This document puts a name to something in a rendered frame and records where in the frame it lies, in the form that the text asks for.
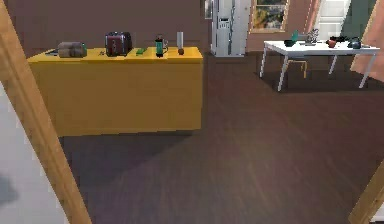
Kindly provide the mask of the yellow kitchen counter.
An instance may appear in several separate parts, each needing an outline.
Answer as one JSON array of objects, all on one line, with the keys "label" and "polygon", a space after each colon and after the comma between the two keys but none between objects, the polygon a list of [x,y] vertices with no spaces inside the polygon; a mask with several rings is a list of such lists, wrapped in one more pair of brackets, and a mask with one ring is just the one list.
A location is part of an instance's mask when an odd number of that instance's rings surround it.
[{"label": "yellow kitchen counter", "polygon": [[28,59],[60,137],[201,128],[203,56],[196,47],[163,57],[108,57],[100,48],[84,58],[44,53]]}]

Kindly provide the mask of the green coffee press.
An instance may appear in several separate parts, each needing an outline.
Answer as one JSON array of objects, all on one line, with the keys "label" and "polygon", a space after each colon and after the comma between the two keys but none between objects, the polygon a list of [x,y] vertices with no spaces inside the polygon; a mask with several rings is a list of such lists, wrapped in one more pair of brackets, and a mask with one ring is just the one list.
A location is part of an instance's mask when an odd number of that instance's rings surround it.
[{"label": "green coffee press", "polygon": [[156,56],[161,58],[168,52],[168,41],[161,34],[155,39]]}]

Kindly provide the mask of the white fridge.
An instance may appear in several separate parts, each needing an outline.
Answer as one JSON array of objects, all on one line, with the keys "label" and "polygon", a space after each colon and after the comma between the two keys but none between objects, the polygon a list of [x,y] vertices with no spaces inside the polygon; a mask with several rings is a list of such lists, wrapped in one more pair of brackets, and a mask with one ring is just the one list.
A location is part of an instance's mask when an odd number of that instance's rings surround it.
[{"label": "white fridge", "polygon": [[251,0],[212,0],[211,53],[216,57],[245,55]]}]

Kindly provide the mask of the dark red toaster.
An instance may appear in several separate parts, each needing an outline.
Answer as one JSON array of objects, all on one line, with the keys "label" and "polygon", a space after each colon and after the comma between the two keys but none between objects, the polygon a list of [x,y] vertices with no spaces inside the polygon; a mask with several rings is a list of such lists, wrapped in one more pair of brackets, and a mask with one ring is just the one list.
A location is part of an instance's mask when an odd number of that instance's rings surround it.
[{"label": "dark red toaster", "polygon": [[127,56],[132,49],[129,32],[109,32],[105,35],[105,52],[108,57]]}]

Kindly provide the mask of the wood framed window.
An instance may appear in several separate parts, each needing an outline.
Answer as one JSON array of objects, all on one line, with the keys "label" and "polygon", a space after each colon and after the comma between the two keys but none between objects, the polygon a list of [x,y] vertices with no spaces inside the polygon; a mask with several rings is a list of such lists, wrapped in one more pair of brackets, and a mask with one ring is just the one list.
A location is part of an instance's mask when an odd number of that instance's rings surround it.
[{"label": "wood framed window", "polygon": [[285,30],[290,0],[253,0],[252,33],[273,33]]}]

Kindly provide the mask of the white dining table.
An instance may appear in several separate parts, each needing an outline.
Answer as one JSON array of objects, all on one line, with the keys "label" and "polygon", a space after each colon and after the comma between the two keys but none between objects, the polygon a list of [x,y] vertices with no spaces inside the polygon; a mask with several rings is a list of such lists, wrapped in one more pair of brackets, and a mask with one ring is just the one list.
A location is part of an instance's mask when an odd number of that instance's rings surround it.
[{"label": "white dining table", "polygon": [[362,89],[365,85],[368,75],[373,66],[373,62],[376,59],[376,56],[379,53],[378,47],[363,47],[360,49],[348,48],[347,44],[337,44],[334,48],[329,48],[326,43],[317,43],[314,46],[305,46],[301,45],[299,42],[295,43],[292,47],[287,47],[282,40],[280,41],[265,41],[263,48],[263,56],[260,66],[259,77],[262,78],[264,75],[264,65],[266,62],[267,51],[272,50],[284,56],[283,65],[281,67],[280,78],[277,85],[277,91],[282,90],[282,85],[285,77],[285,69],[288,66],[288,59],[291,57],[301,57],[301,56],[332,56],[333,61],[329,69],[329,73],[333,72],[335,63],[339,56],[345,55],[370,55],[371,59],[368,63],[367,69],[363,75],[363,78],[359,84],[359,88]]}]

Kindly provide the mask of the white patterned vase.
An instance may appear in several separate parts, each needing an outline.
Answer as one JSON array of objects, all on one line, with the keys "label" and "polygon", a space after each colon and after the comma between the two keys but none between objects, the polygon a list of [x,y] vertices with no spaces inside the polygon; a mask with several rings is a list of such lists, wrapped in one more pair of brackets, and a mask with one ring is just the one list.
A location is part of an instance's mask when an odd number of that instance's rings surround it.
[{"label": "white patterned vase", "polygon": [[317,28],[312,29],[308,34],[307,34],[307,43],[316,43],[317,38],[319,36],[319,30]]}]

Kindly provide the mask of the white room door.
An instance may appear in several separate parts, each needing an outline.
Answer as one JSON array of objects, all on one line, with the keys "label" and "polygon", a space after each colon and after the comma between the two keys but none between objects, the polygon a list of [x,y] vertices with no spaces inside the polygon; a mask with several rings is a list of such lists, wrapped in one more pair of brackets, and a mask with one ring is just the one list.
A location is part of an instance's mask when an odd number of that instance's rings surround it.
[{"label": "white room door", "polygon": [[320,0],[314,27],[319,30],[319,40],[339,36],[351,0]]}]

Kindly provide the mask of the dark teal kettle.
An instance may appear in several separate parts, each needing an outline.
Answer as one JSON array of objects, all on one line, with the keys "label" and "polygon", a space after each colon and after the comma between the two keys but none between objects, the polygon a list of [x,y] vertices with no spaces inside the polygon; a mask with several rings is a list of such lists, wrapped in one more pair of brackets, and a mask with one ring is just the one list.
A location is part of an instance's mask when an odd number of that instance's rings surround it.
[{"label": "dark teal kettle", "polygon": [[348,48],[352,48],[352,49],[360,49],[361,46],[362,46],[362,43],[359,37],[350,38],[349,43],[347,45]]}]

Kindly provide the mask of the light wood door frame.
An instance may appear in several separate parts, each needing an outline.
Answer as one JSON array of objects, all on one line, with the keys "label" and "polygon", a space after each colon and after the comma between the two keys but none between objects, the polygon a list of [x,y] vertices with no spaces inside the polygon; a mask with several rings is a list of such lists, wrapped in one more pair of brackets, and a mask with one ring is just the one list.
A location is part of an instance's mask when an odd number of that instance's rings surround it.
[{"label": "light wood door frame", "polygon": [[92,224],[4,0],[0,0],[0,83],[69,224]]}]

